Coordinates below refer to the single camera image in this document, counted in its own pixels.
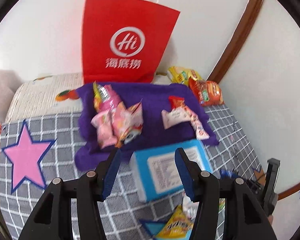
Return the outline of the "grey checked bed sheet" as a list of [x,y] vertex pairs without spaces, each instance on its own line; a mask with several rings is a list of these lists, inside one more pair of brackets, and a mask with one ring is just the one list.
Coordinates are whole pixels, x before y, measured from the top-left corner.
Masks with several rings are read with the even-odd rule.
[[[242,127],[226,105],[206,107],[209,125],[219,144],[205,148],[215,175],[220,169],[236,171],[244,178],[257,180],[262,167]],[[46,115],[27,119],[34,140],[55,139],[55,144],[43,157],[40,166],[47,183],[53,178],[78,178],[81,173],[74,163],[75,153],[84,145],[79,135],[78,113]],[[15,191],[12,188],[12,164],[0,155],[0,209],[13,239],[18,239],[31,211],[43,190],[24,181]],[[181,192],[143,204],[137,196],[132,172],[122,163],[112,192],[98,205],[103,228],[108,239],[149,239],[140,224],[141,219],[166,221],[182,201]]]

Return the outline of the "yellow crispy noodle snack bag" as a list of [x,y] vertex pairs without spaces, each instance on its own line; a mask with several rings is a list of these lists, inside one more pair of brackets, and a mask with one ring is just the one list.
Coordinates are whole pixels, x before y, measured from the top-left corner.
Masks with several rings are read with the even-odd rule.
[[178,205],[155,239],[190,239],[194,216],[194,209],[184,210],[182,205]]

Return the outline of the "pale pink snack pouch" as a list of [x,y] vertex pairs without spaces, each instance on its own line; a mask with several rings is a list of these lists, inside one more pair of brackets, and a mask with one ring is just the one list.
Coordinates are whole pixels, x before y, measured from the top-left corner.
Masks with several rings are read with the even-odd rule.
[[170,112],[166,110],[161,111],[162,123],[164,129],[169,129],[172,126],[180,124],[182,122],[190,122],[191,117],[183,107],[176,107]]

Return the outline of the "pink bear strawberry snack pack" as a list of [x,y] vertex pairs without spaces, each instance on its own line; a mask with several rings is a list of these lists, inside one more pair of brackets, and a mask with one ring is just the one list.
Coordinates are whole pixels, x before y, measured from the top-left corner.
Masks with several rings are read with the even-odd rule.
[[203,128],[203,125],[202,125],[201,121],[199,120],[198,115],[196,113],[194,113],[194,111],[191,110],[188,106],[185,106],[184,109],[191,118],[190,123],[196,134],[196,139],[197,140],[209,139],[210,136],[206,132],[206,130]]

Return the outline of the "purple towel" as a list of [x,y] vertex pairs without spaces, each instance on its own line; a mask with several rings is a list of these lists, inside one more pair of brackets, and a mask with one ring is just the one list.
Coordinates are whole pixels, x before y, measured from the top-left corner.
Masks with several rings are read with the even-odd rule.
[[[138,102],[142,103],[143,129],[141,135],[121,147],[122,161],[129,161],[134,151],[195,139],[195,132],[189,123],[181,123],[164,129],[161,112],[162,110],[171,110],[169,96],[184,98],[185,105],[198,115],[204,130],[209,135],[209,138],[203,141],[204,145],[217,146],[219,144],[215,133],[207,123],[208,114],[205,113],[204,108],[187,86],[177,83],[154,85],[151,83],[115,82],[110,85],[125,106],[130,107]],[[95,168],[99,162],[106,160],[112,149],[100,149],[97,143],[97,130],[90,123],[96,115],[93,106],[93,85],[87,83],[79,87],[76,92],[83,105],[78,119],[79,132],[86,144],[76,152],[74,162],[79,171],[88,171]]]

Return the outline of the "orange Lays chips bag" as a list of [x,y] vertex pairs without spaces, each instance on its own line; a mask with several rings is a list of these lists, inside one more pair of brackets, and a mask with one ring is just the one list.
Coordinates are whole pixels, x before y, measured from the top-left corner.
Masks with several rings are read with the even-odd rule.
[[224,103],[222,90],[213,81],[194,80],[189,78],[189,88],[203,107],[222,105]]

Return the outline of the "red paper shopping bag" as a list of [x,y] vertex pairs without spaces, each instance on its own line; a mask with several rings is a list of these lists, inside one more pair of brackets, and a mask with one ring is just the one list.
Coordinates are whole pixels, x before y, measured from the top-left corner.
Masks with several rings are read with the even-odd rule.
[[159,0],[85,0],[84,83],[154,79],[180,12]]

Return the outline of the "white fruit print pillow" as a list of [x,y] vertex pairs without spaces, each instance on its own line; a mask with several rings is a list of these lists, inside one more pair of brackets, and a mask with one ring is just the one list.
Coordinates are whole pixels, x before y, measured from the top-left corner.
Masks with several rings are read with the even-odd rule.
[[80,112],[82,103],[76,89],[82,85],[81,73],[50,75],[23,83],[13,96],[5,121]]

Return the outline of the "blue tissue box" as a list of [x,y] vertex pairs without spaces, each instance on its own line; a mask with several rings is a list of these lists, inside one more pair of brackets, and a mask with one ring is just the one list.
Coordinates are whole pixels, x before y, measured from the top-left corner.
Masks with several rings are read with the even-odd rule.
[[183,188],[174,161],[175,150],[180,147],[202,170],[212,171],[204,145],[196,139],[135,151],[129,165],[139,201],[146,203],[160,199]]

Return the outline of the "yellow chips bag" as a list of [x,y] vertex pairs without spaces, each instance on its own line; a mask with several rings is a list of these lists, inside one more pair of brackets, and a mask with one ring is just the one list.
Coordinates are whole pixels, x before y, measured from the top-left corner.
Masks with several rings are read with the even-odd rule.
[[199,73],[193,69],[172,66],[167,70],[167,76],[172,83],[179,83],[188,86],[189,78],[202,80]]

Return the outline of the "pink candy packet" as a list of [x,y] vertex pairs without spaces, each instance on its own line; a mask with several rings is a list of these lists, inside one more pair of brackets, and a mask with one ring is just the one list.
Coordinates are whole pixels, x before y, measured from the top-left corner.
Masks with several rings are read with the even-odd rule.
[[93,83],[94,108],[97,113],[115,109],[122,101],[111,85]]

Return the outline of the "small red snack packet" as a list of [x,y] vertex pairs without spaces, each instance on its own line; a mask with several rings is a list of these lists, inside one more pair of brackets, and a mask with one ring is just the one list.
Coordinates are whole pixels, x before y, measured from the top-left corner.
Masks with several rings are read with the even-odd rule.
[[168,100],[171,104],[171,109],[185,107],[185,99],[178,96],[169,96]]

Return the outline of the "green snack bag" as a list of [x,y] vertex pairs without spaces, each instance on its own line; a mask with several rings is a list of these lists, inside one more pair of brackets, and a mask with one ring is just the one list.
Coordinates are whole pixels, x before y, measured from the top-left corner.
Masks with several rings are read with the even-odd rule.
[[219,199],[219,211],[222,211],[225,207],[225,198],[220,198]]

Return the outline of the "red white cartoon snack bag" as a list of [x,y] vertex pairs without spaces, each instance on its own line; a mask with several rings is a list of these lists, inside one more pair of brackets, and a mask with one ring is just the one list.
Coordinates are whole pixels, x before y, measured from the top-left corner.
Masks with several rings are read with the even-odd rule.
[[142,102],[126,108],[123,102],[111,111],[111,125],[117,137],[115,147],[121,148],[138,137],[143,128]]

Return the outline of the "brown wooden door frame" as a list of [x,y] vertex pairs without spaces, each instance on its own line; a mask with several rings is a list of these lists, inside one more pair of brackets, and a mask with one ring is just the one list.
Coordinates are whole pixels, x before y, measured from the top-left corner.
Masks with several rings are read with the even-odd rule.
[[243,48],[261,11],[264,0],[249,0],[242,17],[220,59],[207,78],[220,83]]

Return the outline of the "blue cookie snack bag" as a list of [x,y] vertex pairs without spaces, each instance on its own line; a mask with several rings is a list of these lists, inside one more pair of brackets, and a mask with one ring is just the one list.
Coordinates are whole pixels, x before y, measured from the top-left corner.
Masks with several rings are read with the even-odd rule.
[[220,174],[221,179],[226,179],[226,178],[235,179],[235,178],[238,177],[235,172],[228,171],[228,170],[225,170],[225,169],[220,169],[219,174]]

